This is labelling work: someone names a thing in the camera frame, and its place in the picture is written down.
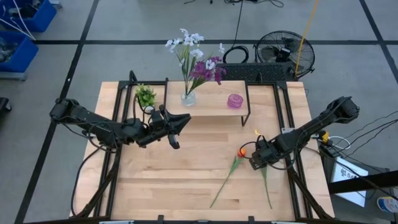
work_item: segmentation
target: flower bouquet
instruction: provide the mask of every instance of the flower bouquet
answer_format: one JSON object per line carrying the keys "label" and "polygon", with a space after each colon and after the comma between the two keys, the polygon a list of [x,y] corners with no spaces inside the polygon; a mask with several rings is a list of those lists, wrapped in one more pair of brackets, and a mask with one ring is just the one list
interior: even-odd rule
{"label": "flower bouquet", "polygon": [[[185,91],[181,94],[181,100],[183,105],[191,106],[195,104],[195,92],[193,90],[210,80],[215,80],[220,85],[221,77],[226,74],[226,70],[216,67],[217,63],[221,62],[219,57],[210,55],[204,60],[200,60],[203,52],[199,49],[199,44],[200,41],[205,40],[203,36],[189,34],[186,29],[180,30],[184,34],[184,39],[168,40],[165,46],[169,48],[170,53],[177,56],[180,62],[185,82]],[[218,50],[224,53],[223,44],[220,44]]]}

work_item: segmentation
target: blue bin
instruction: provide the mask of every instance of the blue bin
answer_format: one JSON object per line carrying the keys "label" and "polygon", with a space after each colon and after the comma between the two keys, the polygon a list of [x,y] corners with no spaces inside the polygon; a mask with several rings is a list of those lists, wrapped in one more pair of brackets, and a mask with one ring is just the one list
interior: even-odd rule
{"label": "blue bin", "polygon": [[[16,3],[18,7],[25,6],[26,3],[32,4],[32,0],[16,0]],[[2,16],[1,19],[4,19],[8,23],[12,24],[13,26],[16,26],[15,23],[11,21],[11,18],[9,17],[8,10],[10,8],[15,7],[15,4],[12,0],[2,0],[0,2],[0,15],[5,15]],[[49,2],[49,0],[44,0],[43,3],[40,5],[39,9],[37,10],[35,16],[31,19],[23,19],[25,22],[26,27],[31,31],[31,32],[44,32],[47,27],[50,25],[52,19],[56,15],[57,10],[52,6],[52,4]],[[21,29],[26,32],[24,25],[22,24],[21,20],[19,19],[19,16],[12,18],[12,20],[21,27]],[[1,24],[8,29],[14,29],[11,26],[5,24],[3,21],[0,21]]]}
{"label": "blue bin", "polygon": [[20,32],[0,31],[0,37],[6,42],[16,42],[18,44],[18,48],[11,58],[7,62],[0,63],[0,71],[25,72],[39,48],[30,41],[28,36]]}

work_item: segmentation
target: orange flower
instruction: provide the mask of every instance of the orange flower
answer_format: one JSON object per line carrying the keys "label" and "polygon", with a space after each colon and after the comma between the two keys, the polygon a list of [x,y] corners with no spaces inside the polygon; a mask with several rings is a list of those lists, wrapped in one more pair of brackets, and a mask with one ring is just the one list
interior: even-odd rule
{"label": "orange flower", "polygon": [[243,158],[246,155],[246,149],[245,148],[241,148],[238,151],[238,157],[239,158]]}

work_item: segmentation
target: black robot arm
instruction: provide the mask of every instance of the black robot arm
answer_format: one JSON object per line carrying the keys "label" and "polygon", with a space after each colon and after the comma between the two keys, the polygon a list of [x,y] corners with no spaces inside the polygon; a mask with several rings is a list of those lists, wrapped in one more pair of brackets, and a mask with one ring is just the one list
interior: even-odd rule
{"label": "black robot arm", "polygon": [[146,125],[139,118],[130,118],[125,122],[115,122],[96,113],[88,111],[76,100],[57,99],[50,112],[51,120],[62,124],[75,124],[88,133],[95,134],[100,144],[115,148],[115,144],[136,142],[139,147],[160,141],[168,136],[174,149],[180,148],[175,135],[180,134],[183,127],[191,119],[189,114],[173,115],[164,107],[150,112],[151,122]]}
{"label": "black robot arm", "polygon": [[286,158],[294,150],[303,148],[311,135],[319,132],[332,123],[349,123],[359,115],[359,108],[351,97],[340,97],[332,101],[326,110],[307,124],[285,134],[280,134],[270,141],[258,140],[256,151],[249,160],[254,170],[274,164]]}

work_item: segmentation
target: electric fan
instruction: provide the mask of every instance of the electric fan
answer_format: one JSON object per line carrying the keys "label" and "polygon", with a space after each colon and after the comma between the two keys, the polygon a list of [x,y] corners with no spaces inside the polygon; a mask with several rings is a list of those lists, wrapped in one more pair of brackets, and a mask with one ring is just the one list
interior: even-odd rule
{"label": "electric fan", "polygon": [[[292,62],[295,70],[302,36],[290,31],[275,31],[262,37],[254,45],[256,62]],[[296,77],[313,72],[315,54],[309,41],[304,39]]]}

